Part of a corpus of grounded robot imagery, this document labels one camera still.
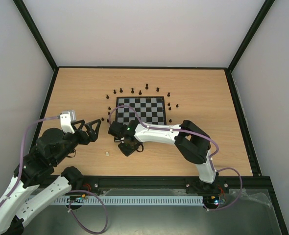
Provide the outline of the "black rear left frame post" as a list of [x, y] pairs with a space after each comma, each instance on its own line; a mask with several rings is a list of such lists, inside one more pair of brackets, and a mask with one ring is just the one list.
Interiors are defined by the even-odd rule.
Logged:
[[33, 35], [34, 39], [36, 40], [40, 50], [42, 51], [43, 55], [45, 56], [47, 62], [49, 63], [51, 69], [56, 71], [58, 69], [57, 63], [55, 62], [47, 44], [45, 43], [36, 23], [34, 22], [28, 8], [26, 7], [23, 0], [13, 0], [16, 8], [18, 9], [20, 15], [22, 16], [23, 20], [25, 21], [27, 27], [29, 28], [31, 34]]

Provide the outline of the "black frame post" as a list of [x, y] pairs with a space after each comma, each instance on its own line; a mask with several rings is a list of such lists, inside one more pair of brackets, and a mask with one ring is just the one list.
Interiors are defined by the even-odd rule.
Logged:
[[241, 57], [243, 56], [244, 52], [246, 51], [247, 47], [249, 46], [251, 40], [253, 39], [254, 35], [258, 31], [260, 25], [262, 24], [263, 20], [267, 16], [269, 10], [273, 6], [275, 0], [265, 0], [255, 17], [253, 23], [251, 24], [249, 30], [247, 31], [244, 39], [242, 40], [237, 52], [235, 53], [231, 63], [228, 66], [228, 71], [232, 73], [232, 71], [237, 66], [238, 62], [240, 61]]
[[40, 50], [42, 51], [43, 55], [45, 56], [47, 62], [49, 63], [51, 69], [56, 71], [58, 69], [57, 63], [55, 62], [47, 44], [45, 43], [36, 23], [34, 22], [28, 8], [26, 7], [23, 0], [13, 0], [16, 8], [18, 9], [20, 15], [22, 16], [23, 20], [25, 21], [27, 27], [29, 28], [31, 34], [33, 35], [34, 39], [36, 40]]

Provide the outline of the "black rear right frame post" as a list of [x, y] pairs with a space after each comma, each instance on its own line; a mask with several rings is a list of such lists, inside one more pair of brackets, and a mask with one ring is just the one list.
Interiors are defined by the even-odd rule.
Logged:
[[255, 17], [253, 23], [251, 24], [249, 30], [247, 31], [244, 39], [242, 40], [237, 52], [235, 53], [231, 63], [228, 66], [228, 71], [232, 73], [232, 71], [237, 66], [238, 62], [240, 61], [241, 57], [243, 56], [244, 52], [246, 51], [247, 47], [249, 46], [251, 40], [253, 39], [254, 35], [258, 31], [260, 25], [262, 24], [263, 20], [267, 16], [269, 10], [273, 6], [275, 0], [265, 0]]

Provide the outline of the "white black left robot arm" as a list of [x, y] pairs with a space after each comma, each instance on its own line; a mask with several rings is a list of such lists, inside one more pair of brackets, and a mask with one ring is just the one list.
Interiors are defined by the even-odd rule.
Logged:
[[74, 166], [62, 174], [31, 201], [27, 198], [54, 172], [78, 145], [95, 142], [101, 120], [88, 123], [84, 120], [67, 120], [65, 125], [47, 129], [27, 155], [22, 154], [8, 188], [0, 198], [0, 235], [20, 235], [27, 224], [57, 197], [81, 188], [83, 174]]

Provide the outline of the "black front frame rail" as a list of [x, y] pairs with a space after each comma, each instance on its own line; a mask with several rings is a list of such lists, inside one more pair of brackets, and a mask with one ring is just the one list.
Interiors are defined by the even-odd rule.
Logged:
[[[274, 191], [271, 179], [267, 176], [219, 176], [215, 188], [221, 187], [225, 192], [239, 189], [240, 182], [244, 189], [266, 189]], [[84, 184], [90, 186], [90, 191], [100, 194], [106, 189], [185, 189], [187, 193], [206, 194], [201, 188], [198, 177], [131, 177], [131, 176], [84, 176], [73, 183], [73, 189], [80, 189]]]

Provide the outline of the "black white chessboard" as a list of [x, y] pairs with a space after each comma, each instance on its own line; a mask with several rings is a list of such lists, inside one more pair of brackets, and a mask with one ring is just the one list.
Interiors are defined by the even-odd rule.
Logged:
[[[121, 105], [132, 107], [142, 122], [157, 125], [167, 124], [165, 99], [163, 96], [117, 97], [116, 106]], [[111, 121], [117, 121], [125, 125], [135, 119], [135, 113], [128, 107], [120, 107], [111, 115]]]

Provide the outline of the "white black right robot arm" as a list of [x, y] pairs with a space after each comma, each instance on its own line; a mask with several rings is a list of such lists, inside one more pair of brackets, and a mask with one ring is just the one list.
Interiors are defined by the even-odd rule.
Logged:
[[129, 124], [114, 121], [110, 124], [108, 134], [120, 141], [118, 147], [125, 156], [138, 151], [146, 142], [174, 145], [185, 160], [196, 165], [205, 191], [211, 192], [218, 187], [210, 137], [189, 120], [177, 125], [156, 125], [138, 120], [132, 120]]

